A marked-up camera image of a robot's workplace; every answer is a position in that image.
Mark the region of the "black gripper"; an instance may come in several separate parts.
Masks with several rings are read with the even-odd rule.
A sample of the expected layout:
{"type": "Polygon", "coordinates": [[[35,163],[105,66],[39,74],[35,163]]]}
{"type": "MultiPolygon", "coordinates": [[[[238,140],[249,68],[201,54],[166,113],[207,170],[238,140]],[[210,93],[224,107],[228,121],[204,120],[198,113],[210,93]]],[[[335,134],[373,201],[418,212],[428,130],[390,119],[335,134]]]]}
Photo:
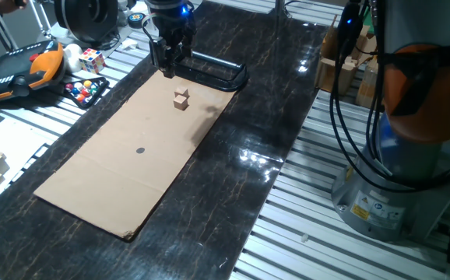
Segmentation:
{"type": "Polygon", "coordinates": [[[172,79],[174,72],[181,76],[187,65],[186,58],[192,57],[192,43],[196,35],[193,15],[194,5],[189,0],[145,0],[149,12],[154,14],[153,23],[159,30],[159,36],[165,39],[170,48],[175,48],[173,62],[165,59],[162,73],[172,79]]]}

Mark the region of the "person hand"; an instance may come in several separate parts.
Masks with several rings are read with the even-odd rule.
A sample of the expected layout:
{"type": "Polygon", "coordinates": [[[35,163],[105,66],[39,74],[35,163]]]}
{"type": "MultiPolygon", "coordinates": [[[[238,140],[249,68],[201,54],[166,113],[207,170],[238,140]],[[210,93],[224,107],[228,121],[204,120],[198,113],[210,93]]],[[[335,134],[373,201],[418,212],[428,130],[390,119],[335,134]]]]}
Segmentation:
{"type": "Polygon", "coordinates": [[[18,9],[25,9],[27,0],[0,0],[0,14],[9,14],[18,9]]]}

